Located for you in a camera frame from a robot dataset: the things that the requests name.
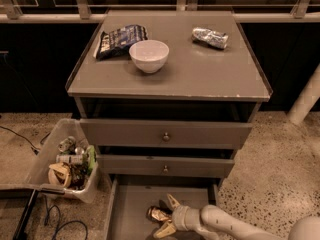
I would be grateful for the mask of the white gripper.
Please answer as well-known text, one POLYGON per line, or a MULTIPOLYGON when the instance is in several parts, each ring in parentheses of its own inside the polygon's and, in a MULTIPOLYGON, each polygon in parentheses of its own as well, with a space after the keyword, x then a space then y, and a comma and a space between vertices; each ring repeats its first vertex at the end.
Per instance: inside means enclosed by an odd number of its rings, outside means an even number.
POLYGON ((166 221, 154 234, 155 239, 162 239, 178 231, 197 231, 201 227, 200 210, 180 205, 171 194, 167 194, 172 213, 172 222, 166 221))

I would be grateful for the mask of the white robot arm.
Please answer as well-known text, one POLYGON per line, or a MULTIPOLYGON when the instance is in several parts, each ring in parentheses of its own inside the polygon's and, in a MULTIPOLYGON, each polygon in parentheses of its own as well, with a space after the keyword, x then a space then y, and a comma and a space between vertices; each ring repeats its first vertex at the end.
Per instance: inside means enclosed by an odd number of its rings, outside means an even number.
MULTIPOLYGON (((317 66, 303 91, 289 111, 289 120, 300 124, 320 98, 320 66, 317 66)), ((153 237, 163 239, 177 231, 194 231, 205 240, 219 240, 219 232, 236 240, 283 240, 265 230, 234 218, 215 205, 201 209, 181 205, 171 194, 167 195, 173 208, 170 220, 158 229, 153 237)), ((289 232, 288 240, 320 240, 320 218, 315 216, 299 219, 289 232)))

